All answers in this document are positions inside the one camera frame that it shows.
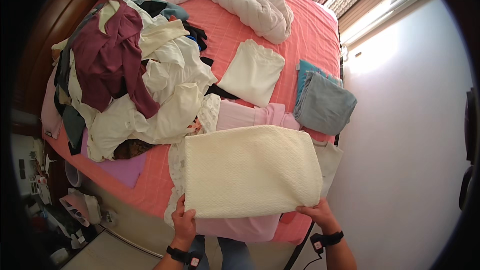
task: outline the white wall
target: white wall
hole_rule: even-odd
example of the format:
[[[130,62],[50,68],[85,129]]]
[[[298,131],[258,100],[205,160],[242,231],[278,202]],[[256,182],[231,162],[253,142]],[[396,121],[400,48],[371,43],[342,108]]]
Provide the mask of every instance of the white wall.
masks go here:
[[[469,165],[464,46],[444,4],[431,0],[349,50],[345,86],[358,104],[327,200],[359,269],[427,269],[457,223]],[[316,257],[309,242],[292,269]],[[307,269],[326,269],[325,259]]]
[[[35,151],[34,138],[27,135],[11,135],[11,155],[13,168],[15,170],[15,178],[19,188],[20,195],[30,194],[29,176],[36,174],[30,164],[30,152]],[[23,159],[25,162],[25,179],[20,178],[20,165],[18,160]],[[39,162],[43,163],[43,159],[39,156]]]

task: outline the floor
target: floor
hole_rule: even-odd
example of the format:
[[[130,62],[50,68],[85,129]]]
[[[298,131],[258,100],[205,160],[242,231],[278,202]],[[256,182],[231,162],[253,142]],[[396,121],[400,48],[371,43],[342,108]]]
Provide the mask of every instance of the floor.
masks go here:
[[[103,231],[62,270],[150,270],[159,261],[159,257],[142,252]]]
[[[165,254],[175,232],[163,219],[123,203],[92,181],[84,182],[81,190],[101,198],[102,205],[111,207],[117,213],[116,226],[103,223],[110,231],[147,252]],[[257,268],[263,270],[283,269],[295,249],[295,245],[291,243],[248,243],[247,246]],[[205,238],[205,251],[210,269],[220,270],[222,253],[217,238]]]

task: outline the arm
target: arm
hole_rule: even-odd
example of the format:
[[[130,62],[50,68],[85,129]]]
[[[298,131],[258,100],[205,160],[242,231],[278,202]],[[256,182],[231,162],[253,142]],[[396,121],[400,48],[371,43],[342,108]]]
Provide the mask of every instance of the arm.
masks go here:
[[[320,198],[320,202],[314,207],[297,207],[297,212],[309,216],[326,236],[342,231],[325,198]],[[340,243],[326,247],[325,250],[328,270],[357,269],[357,263],[345,238],[342,238]]]
[[[195,210],[191,209],[185,212],[185,194],[177,201],[177,209],[172,213],[173,225],[175,226],[175,236],[170,247],[188,252],[195,235]],[[162,260],[153,268],[153,270],[182,270],[185,264],[172,259],[172,256],[165,253]]]

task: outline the light blue pants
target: light blue pants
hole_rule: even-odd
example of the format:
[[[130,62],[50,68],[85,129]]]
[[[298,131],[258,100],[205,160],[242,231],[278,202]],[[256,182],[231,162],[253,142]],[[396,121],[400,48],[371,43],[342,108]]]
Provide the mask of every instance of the light blue pants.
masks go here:
[[[248,251],[247,244],[232,239],[218,237],[218,244],[222,250],[222,270],[254,270],[255,264]],[[208,258],[205,254],[205,237],[197,235],[191,243],[189,252],[198,251],[203,254],[203,258],[197,267],[197,270],[208,270]]]

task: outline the bed frame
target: bed frame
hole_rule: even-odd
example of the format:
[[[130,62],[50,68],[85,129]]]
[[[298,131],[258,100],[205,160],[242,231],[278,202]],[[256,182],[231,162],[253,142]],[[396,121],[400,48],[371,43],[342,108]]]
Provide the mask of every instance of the bed frame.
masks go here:
[[[51,46],[68,38],[98,0],[47,0],[32,27],[17,68],[12,108],[36,117],[35,124],[12,122],[12,133],[41,137],[39,121],[53,71]]]

